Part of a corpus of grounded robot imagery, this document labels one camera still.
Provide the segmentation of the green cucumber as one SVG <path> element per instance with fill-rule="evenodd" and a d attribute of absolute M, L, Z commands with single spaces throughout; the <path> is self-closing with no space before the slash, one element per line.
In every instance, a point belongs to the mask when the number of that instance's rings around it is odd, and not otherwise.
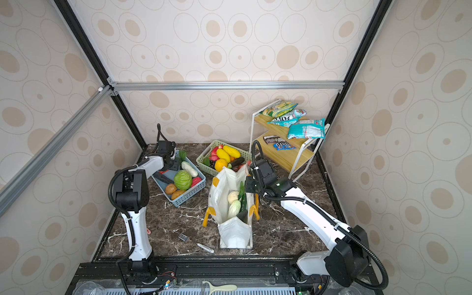
<path fill-rule="evenodd" d="M 247 194 L 243 193 L 241 198 L 241 209 L 240 213 L 238 214 L 238 217 L 245 223 L 247 223 L 247 214 L 248 214 L 248 209 L 247 209 Z"/>

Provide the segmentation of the blue plastic vegetable basket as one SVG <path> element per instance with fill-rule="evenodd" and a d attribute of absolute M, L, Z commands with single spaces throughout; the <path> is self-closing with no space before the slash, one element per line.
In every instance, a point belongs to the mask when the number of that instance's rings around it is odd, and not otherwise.
<path fill-rule="evenodd" d="M 204 189 L 204 174 L 190 161 L 184 150 L 176 150 L 173 166 L 151 176 L 164 196 L 175 207 L 180 207 Z"/>

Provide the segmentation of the white radish with leaves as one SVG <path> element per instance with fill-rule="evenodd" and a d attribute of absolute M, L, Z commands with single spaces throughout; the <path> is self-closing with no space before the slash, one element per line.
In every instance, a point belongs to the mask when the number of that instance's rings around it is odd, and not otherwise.
<path fill-rule="evenodd" d="M 237 191 L 239 192 L 238 200 L 233 202 L 232 205 L 229 205 L 229 209 L 228 209 L 228 212 L 227 212 L 227 217 L 229 219 L 231 219 L 233 217 L 236 217 L 240 213 L 240 209 L 241 209 L 240 198 L 241 198 L 242 194 L 245 193 L 245 185 L 244 185 L 243 181 L 240 182 L 240 185 L 239 185 L 239 188 L 238 188 Z"/>

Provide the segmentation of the white grocery bag yellow handles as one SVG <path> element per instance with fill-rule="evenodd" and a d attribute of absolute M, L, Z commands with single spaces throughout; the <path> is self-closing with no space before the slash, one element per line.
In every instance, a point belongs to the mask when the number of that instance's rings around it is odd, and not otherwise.
<path fill-rule="evenodd" d="M 220 248 L 253 248 L 252 219 L 259 219 L 254 193 L 245 188 L 248 165 L 237 172 L 224 167 L 212 179 L 203 226 L 212 218 L 218 224 Z"/>

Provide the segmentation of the red chili pepper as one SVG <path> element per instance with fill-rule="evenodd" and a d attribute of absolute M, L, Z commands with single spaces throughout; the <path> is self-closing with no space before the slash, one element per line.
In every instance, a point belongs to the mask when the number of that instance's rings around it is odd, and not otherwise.
<path fill-rule="evenodd" d="M 198 185 L 201 182 L 201 177 L 195 177 L 192 179 L 192 184 L 191 187 L 193 188 L 194 186 Z"/>

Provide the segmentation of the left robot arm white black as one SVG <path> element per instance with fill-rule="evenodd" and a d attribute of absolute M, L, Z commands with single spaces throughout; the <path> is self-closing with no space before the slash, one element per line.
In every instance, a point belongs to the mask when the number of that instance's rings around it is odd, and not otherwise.
<path fill-rule="evenodd" d="M 157 124 L 156 146 L 150 155 L 138 164 L 117 171 L 109 183 L 109 201 L 125 222 L 129 241 L 125 261 L 132 272 L 157 275 L 146 226 L 146 207 L 150 199 L 148 178 L 174 166 L 175 150 L 176 143 L 168 141 L 161 132 L 161 125 Z"/>

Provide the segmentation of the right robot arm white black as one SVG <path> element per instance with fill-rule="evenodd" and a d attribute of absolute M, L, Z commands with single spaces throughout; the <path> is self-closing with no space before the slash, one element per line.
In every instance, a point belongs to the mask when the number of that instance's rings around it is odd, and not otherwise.
<path fill-rule="evenodd" d="M 291 212 L 327 247 L 326 251 L 305 252 L 297 258 L 291 267 L 296 281 L 304 282 L 318 275 L 320 284 L 315 291 L 317 295 L 325 292 L 331 279 L 343 287 L 357 283 L 369 290 L 386 289 L 388 272 L 369 248 L 368 235 L 362 227 L 350 227 L 338 220 L 310 200 L 293 181 L 278 177 L 257 140 L 251 144 L 251 155 L 246 191 Z"/>

